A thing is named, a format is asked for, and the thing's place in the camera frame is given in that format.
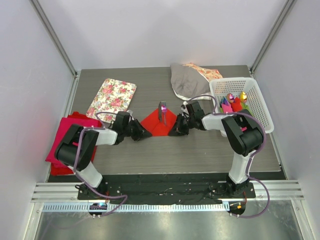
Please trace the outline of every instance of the white wall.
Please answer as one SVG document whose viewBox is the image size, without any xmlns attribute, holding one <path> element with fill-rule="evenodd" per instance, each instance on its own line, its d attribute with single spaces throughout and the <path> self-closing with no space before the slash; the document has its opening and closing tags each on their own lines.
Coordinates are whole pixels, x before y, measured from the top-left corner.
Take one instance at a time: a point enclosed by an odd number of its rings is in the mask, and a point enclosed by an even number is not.
<svg viewBox="0 0 320 240">
<path fill-rule="evenodd" d="M 298 0 L 256 78 L 286 173 L 298 179 L 320 230 L 320 1 Z"/>
<path fill-rule="evenodd" d="M 0 36 L 0 233 L 20 240 L 72 75 L 29 1 L 1 1 Z"/>
<path fill-rule="evenodd" d="M 248 65 L 286 0 L 41 0 L 74 67 Z"/>
</svg>

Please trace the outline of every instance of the gray cushion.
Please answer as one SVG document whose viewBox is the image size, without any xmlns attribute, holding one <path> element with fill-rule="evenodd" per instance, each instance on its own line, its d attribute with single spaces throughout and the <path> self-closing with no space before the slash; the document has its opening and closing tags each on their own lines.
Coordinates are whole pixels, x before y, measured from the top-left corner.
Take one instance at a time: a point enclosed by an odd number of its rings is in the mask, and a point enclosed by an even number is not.
<svg viewBox="0 0 320 240">
<path fill-rule="evenodd" d="M 175 92 L 192 98 L 210 92 L 208 81 L 194 68 L 177 63 L 171 67 L 171 85 Z"/>
</svg>

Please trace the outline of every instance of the white plastic basket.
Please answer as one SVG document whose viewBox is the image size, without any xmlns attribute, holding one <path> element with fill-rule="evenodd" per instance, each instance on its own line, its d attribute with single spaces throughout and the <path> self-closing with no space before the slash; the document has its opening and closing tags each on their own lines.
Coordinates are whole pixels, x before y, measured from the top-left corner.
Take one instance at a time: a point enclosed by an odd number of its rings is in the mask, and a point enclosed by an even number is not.
<svg viewBox="0 0 320 240">
<path fill-rule="evenodd" d="M 247 96 L 246 104 L 250 107 L 253 116 L 264 126 L 267 134 L 273 132 L 275 128 L 274 123 L 272 122 L 266 102 L 255 79 L 251 77 L 220 78 L 212 80 L 209 85 L 211 94 L 216 97 L 218 105 L 227 94 L 233 94 L 234 97 L 239 97 L 242 91 L 245 92 Z M 219 106 L 215 111 L 216 113 L 220 113 Z"/>
</svg>

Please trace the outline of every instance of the red object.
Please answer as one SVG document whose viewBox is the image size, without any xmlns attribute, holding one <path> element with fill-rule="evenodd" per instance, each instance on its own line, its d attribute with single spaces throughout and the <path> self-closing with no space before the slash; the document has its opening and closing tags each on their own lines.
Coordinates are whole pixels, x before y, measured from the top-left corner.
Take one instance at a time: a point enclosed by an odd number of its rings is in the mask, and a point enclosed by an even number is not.
<svg viewBox="0 0 320 240">
<path fill-rule="evenodd" d="M 61 142 L 62 138 L 65 136 L 66 132 L 68 131 L 69 127 L 72 124 L 79 124 L 84 127 L 100 127 L 102 124 L 95 119 L 91 119 L 86 117 L 85 115 L 74 112 L 72 115 L 69 115 L 68 118 L 63 117 L 60 121 L 59 128 L 57 130 L 54 143 L 52 145 L 52 148 L 45 159 L 47 162 L 51 163 L 51 174 L 56 175 L 67 175 L 67 174 L 73 174 L 72 170 L 68 168 L 66 165 L 61 163 L 59 160 L 57 160 L 54 156 L 56 148 L 58 147 L 59 143 Z M 95 156 L 96 148 L 93 151 L 93 155 L 91 158 L 91 161 L 93 161 Z"/>
<path fill-rule="evenodd" d="M 243 107 L 241 106 L 241 100 L 238 97 L 236 97 L 234 99 L 234 102 L 231 102 L 230 104 L 234 112 L 239 112 L 243 109 Z"/>
<path fill-rule="evenodd" d="M 164 114 L 162 113 L 162 122 L 160 122 L 158 119 L 158 109 L 156 109 L 141 121 L 141 125 L 150 133 L 152 133 L 153 137 L 168 136 L 168 133 L 177 120 L 177 116 L 172 111 L 167 109 L 165 120 L 166 125 L 164 124 Z"/>
</svg>

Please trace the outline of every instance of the gray floor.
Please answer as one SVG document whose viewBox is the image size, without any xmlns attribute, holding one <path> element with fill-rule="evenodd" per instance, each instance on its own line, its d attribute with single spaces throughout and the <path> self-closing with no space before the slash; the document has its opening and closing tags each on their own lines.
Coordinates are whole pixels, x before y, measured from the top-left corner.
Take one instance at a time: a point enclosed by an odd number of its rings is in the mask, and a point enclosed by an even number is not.
<svg viewBox="0 0 320 240">
<path fill-rule="evenodd" d="M 248 201 L 244 215 L 259 213 L 264 201 Z M 271 201 L 253 219 L 230 217 L 225 211 L 114 213 L 86 219 L 86 212 L 44 212 L 36 240 L 302 240 L 291 201 Z"/>
<path fill-rule="evenodd" d="M 245 65 L 207 68 L 218 69 L 225 78 L 250 77 Z M 139 121 L 154 111 L 160 101 L 166 101 L 175 114 L 181 112 L 183 101 L 171 88 L 169 67 L 82 70 L 72 111 L 85 114 L 106 78 L 137 85 L 128 109 Z M 200 102 L 207 113 L 211 111 L 211 101 Z M 140 142 L 127 138 L 116 146 L 99 146 L 93 164 L 102 174 L 226 173 L 232 160 L 233 150 L 219 131 L 192 129 L 183 137 L 151 137 Z M 269 136 L 265 148 L 254 157 L 251 171 L 280 171 Z"/>
</svg>

